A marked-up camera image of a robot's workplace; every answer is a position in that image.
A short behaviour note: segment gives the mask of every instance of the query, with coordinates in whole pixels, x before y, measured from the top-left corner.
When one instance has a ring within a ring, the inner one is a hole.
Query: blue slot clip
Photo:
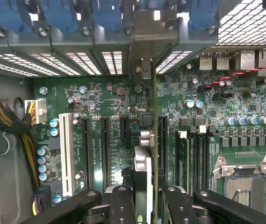
[[[24,0],[0,0],[0,25],[17,35],[32,31],[31,17]]]

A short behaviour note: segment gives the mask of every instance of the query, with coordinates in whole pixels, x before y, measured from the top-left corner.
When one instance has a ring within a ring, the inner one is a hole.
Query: white pci slot
[[[75,165],[72,136],[72,114],[59,115],[60,123],[60,146],[61,146],[61,169],[63,196],[72,196],[76,189]]]

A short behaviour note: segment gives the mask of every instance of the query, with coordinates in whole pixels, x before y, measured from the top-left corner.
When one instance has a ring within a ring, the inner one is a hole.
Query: cable
[[[35,204],[35,201],[34,201],[33,204],[32,204],[32,211],[33,211],[33,215],[34,215],[34,216],[37,216],[37,211],[36,211],[36,204]]]
[[[29,113],[27,113],[22,120],[19,120],[11,111],[6,101],[0,102],[0,131],[11,133],[16,136],[20,143],[19,147],[25,154],[32,190],[35,192],[39,188],[40,183],[37,171],[36,150],[30,133],[31,127],[32,117]]]

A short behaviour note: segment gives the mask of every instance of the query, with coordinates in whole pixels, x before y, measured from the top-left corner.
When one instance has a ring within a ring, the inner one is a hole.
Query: black pcie slot
[[[120,122],[121,141],[129,141],[129,116],[128,115],[120,116],[119,122]]]
[[[111,186],[111,132],[110,117],[101,117],[101,155],[104,191]]]
[[[94,186],[94,168],[93,168],[93,149],[91,137],[91,119],[82,119],[82,144],[84,157],[84,181],[86,189],[93,189]]]
[[[158,167],[165,173],[168,180],[168,120],[167,116],[158,117]]]

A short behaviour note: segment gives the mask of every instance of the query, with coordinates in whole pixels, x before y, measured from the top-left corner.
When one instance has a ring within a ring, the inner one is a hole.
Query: motherboard
[[[187,193],[211,189],[266,214],[266,84],[190,62],[158,77],[158,168]],[[47,122],[37,125],[42,184],[53,205],[93,188],[122,184],[140,144],[150,90],[134,78],[37,79]]]

